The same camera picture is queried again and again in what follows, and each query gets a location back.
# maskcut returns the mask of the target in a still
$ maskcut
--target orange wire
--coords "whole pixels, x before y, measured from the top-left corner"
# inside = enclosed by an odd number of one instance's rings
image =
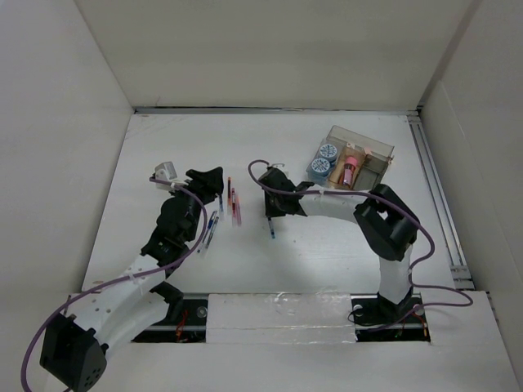
[[[176,335],[177,335],[177,341],[180,340],[181,333],[183,332],[183,327],[186,325],[187,316],[189,315],[189,312],[187,310],[184,310],[181,316],[181,321],[177,325],[176,329]]]
[[[418,319],[421,323],[422,323],[422,327],[423,327],[423,335],[425,337],[427,337],[427,329],[425,328],[425,320],[423,320],[423,318],[415,313],[412,313],[412,315]]]
[[[405,330],[406,323],[407,323],[407,319],[403,320],[403,326],[401,327],[401,330],[398,333],[396,333],[396,337],[403,335],[403,331]]]

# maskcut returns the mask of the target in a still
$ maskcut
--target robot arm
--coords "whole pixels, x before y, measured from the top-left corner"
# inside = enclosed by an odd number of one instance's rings
[[[357,224],[369,246],[379,257],[381,282],[378,290],[378,308],[390,319],[401,316],[412,296],[409,283],[409,265],[417,229],[392,208],[373,199],[362,202],[354,195],[332,194],[311,182],[295,186],[276,167],[269,167],[259,182],[271,189],[286,192],[319,191],[311,194],[277,194],[265,192],[266,216],[285,215],[329,216]],[[371,194],[386,199],[418,219],[401,199],[386,185],[377,185]]]
[[[189,170],[186,175],[191,180],[185,188],[203,204],[223,192],[221,167],[207,172]],[[121,345],[165,319],[168,313],[175,318],[183,293],[164,281],[179,265],[141,274],[166,267],[189,251],[186,243],[195,239],[200,213],[201,206],[192,197],[181,191],[172,192],[162,205],[149,242],[120,275],[129,280],[106,288],[69,317],[58,314],[47,325],[41,366],[76,392],[90,390],[104,372],[107,359]]]

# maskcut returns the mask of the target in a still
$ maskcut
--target transparent container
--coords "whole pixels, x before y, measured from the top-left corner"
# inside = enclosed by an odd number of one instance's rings
[[[367,190],[379,184],[392,161],[394,146],[333,126],[306,169],[309,181],[328,188]],[[352,182],[343,184],[345,162],[358,162]]]

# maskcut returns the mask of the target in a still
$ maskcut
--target pink bottle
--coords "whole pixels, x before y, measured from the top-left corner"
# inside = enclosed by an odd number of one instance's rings
[[[345,173],[343,174],[343,184],[346,186],[352,185],[352,176],[354,175],[354,170],[358,165],[358,160],[354,157],[347,157],[345,160]]]

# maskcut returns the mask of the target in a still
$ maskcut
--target white wall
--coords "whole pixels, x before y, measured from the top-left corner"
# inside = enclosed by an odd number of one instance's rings
[[[133,105],[415,109],[472,0],[75,0]]]
[[[422,119],[479,289],[523,385],[523,2],[484,0]]]
[[[2,391],[22,391],[20,368],[29,342],[67,295],[57,292],[26,292],[0,296],[0,380]],[[37,343],[29,361],[28,381],[34,392],[44,390],[49,373],[38,361],[42,352],[42,339]]]
[[[72,292],[132,109],[73,0],[6,0],[0,56],[0,295]]]

